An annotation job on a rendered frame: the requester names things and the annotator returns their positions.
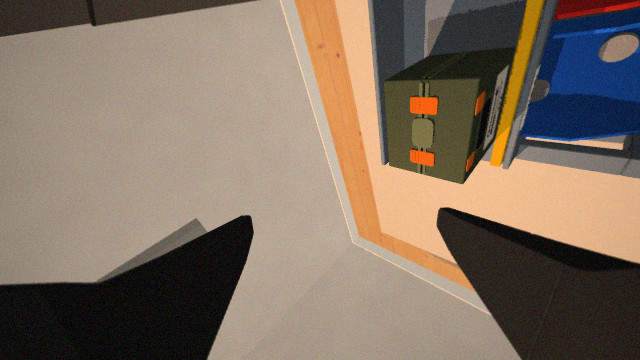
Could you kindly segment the blue bin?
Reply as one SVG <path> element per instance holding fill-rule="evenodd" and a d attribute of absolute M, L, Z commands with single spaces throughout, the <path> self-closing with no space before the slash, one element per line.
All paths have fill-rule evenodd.
<path fill-rule="evenodd" d="M 598 56 L 610 37 L 632 32 L 629 57 Z M 522 137 L 580 141 L 640 133 L 640 9 L 552 22 L 537 80 L 550 91 L 530 102 Z"/>

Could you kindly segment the red open bin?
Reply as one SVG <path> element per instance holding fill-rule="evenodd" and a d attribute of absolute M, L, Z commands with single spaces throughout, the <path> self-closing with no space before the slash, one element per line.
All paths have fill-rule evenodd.
<path fill-rule="evenodd" d="M 628 9 L 640 0 L 559 0 L 553 20 Z"/>

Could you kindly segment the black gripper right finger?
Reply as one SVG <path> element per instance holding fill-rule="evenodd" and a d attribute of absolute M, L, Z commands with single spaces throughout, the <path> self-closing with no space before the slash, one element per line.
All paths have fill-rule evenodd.
<path fill-rule="evenodd" d="M 640 360 L 640 263 L 450 207 L 436 225 L 521 360 Z"/>

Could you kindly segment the grey metal rack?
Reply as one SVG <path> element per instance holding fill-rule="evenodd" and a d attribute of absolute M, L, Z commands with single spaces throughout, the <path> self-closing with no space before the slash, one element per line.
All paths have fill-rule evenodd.
<path fill-rule="evenodd" d="M 640 6 L 553 20 L 559 0 L 545 0 L 507 147 L 514 158 L 640 179 L 640 133 L 589 139 L 623 150 L 520 137 L 552 22 L 638 10 Z M 384 80 L 430 55 L 517 47 L 527 0 L 368 0 L 381 164 L 389 162 Z M 514 51 L 514 55 L 515 55 Z"/>

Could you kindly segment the grey metal disc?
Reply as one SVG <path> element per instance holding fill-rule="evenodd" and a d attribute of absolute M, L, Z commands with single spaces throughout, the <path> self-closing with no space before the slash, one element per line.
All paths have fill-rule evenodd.
<path fill-rule="evenodd" d="M 536 81 L 531 102 L 539 101 L 546 97 L 550 91 L 550 84 L 546 80 L 539 79 Z"/>

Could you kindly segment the yellow flat bar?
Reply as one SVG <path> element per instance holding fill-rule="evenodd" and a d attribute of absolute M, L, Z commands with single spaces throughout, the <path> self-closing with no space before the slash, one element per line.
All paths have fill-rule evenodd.
<path fill-rule="evenodd" d="M 490 165 L 500 167 L 545 0 L 527 0 Z"/>

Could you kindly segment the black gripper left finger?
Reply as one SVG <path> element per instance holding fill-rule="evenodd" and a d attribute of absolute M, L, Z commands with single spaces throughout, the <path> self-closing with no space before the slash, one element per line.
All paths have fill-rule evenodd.
<path fill-rule="evenodd" d="M 253 234 L 242 215 L 102 283 L 0 285 L 0 360 L 207 360 Z"/>

